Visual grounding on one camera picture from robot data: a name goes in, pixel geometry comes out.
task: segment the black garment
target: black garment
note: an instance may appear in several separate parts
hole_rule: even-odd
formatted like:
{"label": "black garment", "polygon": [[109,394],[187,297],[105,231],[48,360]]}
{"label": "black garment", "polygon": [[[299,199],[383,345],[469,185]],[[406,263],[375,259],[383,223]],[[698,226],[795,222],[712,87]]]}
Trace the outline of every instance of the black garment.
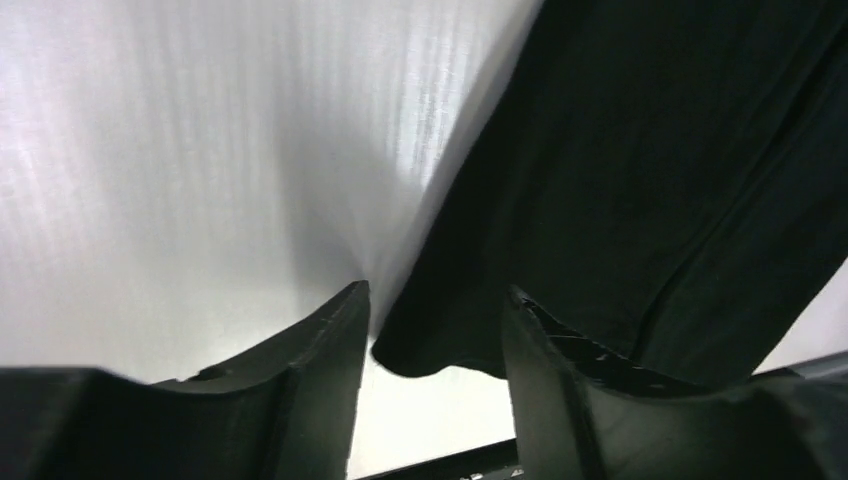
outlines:
{"label": "black garment", "polygon": [[848,2],[548,0],[373,354],[503,377],[509,284],[745,379],[848,255]]}

